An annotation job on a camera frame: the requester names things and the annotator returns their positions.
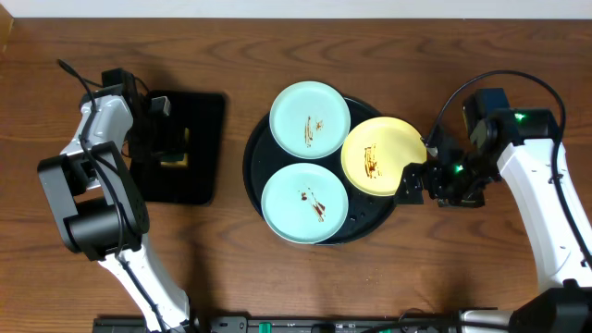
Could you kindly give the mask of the green and yellow sponge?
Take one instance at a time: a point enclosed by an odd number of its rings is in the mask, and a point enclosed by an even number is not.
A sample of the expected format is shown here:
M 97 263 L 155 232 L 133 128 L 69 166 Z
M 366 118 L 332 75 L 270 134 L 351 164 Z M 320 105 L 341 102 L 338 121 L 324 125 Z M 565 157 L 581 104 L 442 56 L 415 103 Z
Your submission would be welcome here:
M 181 136 L 172 142 L 159 156 L 162 167 L 187 167 L 189 160 L 190 131 L 185 128 Z

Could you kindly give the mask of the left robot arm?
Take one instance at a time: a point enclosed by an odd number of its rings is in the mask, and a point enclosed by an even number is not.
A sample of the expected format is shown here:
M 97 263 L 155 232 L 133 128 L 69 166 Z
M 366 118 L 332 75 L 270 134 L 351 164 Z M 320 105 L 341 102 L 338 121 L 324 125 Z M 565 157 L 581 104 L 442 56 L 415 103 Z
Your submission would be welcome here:
M 143 315 L 147 332 L 192 332 L 190 300 L 167 273 L 148 236 L 146 203 L 123 154 L 147 162 L 166 97 L 139 92 L 142 81 L 123 68 L 82 79 L 80 124 L 68 145 L 37 166 L 61 240 L 109 271 Z

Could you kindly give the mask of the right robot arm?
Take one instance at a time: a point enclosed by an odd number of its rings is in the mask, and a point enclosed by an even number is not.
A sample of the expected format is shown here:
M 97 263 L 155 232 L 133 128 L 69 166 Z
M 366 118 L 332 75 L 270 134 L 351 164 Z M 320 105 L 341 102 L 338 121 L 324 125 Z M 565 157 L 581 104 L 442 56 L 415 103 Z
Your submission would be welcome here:
M 444 207 L 478 208 L 485 187 L 503 181 L 517 204 L 536 262 L 539 294 L 514 311 L 462 310 L 449 332 L 588 332 L 591 226 L 574 189 L 560 132 L 545 108 L 512 108 L 501 88 L 479 89 L 462 106 L 474 150 L 441 135 L 434 160 L 402 171 L 398 204 L 427 192 Z

